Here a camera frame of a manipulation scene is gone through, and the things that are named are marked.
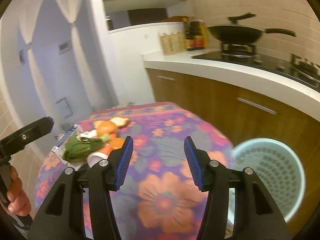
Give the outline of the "person's left hand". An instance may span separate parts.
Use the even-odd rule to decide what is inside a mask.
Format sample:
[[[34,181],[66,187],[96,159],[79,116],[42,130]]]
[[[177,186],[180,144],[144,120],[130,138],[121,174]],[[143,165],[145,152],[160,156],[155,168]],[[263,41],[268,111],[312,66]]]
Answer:
[[[18,176],[16,168],[10,167],[11,184],[7,191],[7,198],[10,201],[8,210],[17,216],[26,217],[31,212],[30,200],[22,187],[22,181]]]

